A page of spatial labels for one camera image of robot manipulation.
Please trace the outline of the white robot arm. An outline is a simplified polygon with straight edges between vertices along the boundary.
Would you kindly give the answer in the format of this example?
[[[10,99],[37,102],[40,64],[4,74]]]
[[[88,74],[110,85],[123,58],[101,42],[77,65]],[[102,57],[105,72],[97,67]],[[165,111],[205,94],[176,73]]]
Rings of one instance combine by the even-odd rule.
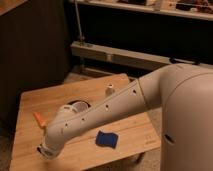
[[[81,112],[61,106],[38,151],[53,159],[88,130],[158,107],[160,171],[213,171],[213,69],[183,63],[142,76]]]

